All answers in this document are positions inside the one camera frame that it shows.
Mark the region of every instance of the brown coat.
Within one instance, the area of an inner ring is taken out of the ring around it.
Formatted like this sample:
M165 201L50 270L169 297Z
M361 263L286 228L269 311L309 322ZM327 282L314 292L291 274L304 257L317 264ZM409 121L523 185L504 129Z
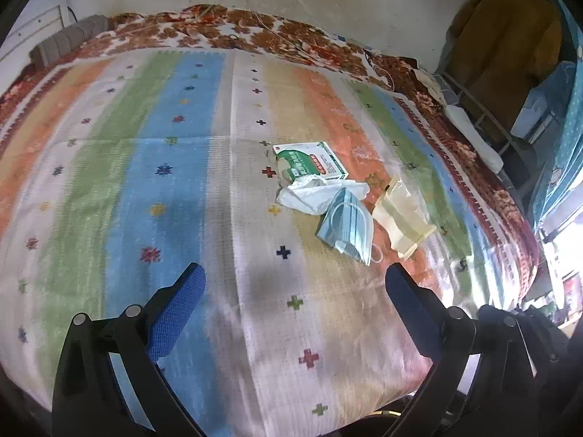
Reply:
M558 62L559 9L549 0L469 0L450 33L456 41L446 72L510 131L530 89ZM480 115L467 98L462 104ZM502 140L493 126L485 128L496 141Z

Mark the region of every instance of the blue curtain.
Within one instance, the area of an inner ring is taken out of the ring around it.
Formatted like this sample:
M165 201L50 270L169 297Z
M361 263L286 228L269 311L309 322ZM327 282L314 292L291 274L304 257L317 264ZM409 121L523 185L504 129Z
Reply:
M529 220L538 229L544 219L568 192L583 168L583 32L562 0L557 0L577 52L575 82L562 131L555 144L554 156L544 165L532 193Z

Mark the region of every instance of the mask ear loop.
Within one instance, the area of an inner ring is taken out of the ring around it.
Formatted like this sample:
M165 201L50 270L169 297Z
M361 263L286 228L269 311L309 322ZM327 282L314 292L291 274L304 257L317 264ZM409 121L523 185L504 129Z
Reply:
M338 210L342 205L349 205L349 206L354 207L356 209L356 211L360 214L360 216L362 217L362 219L364 221L364 228L365 228L365 230L364 230L364 232L365 232L364 236L367 236L366 233L368 233L368 222L366 221L367 220L366 219L366 216L364 215L364 213L363 213L362 208L360 207L360 205L355 204L354 202L340 202L336 207L334 207L332 209L332 215L330 216L330 224L332 225L332 230L334 231L334 233L336 233L336 234L338 233L337 228L334 226L334 214L336 214L336 210ZM371 243L371 245L374 246L377 249L377 251L381 254L381 258L380 258L380 260L375 261L374 259L372 259L372 255L371 255L370 260L373 263L380 263L383 260L383 258L384 258L383 252L374 243Z

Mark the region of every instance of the blue gripper pad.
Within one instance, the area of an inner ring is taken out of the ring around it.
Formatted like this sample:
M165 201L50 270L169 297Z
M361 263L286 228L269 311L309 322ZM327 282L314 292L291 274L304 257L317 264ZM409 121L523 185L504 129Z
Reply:
M442 324L430 311L431 306L445 311L438 297L417 286L400 263L387 268L385 288L418 352L439 361L443 352Z
M153 362L172 351L194 307L205 292L205 285L205 270L196 265L158 315L150 327L148 340L148 355Z

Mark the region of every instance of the blue surgical mask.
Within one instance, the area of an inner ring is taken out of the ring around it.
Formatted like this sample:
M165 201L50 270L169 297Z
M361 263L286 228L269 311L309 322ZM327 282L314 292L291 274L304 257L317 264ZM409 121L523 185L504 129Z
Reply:
M372 215L349 190L342 188L328 207L316 236L330 247L368 266L373 228Z

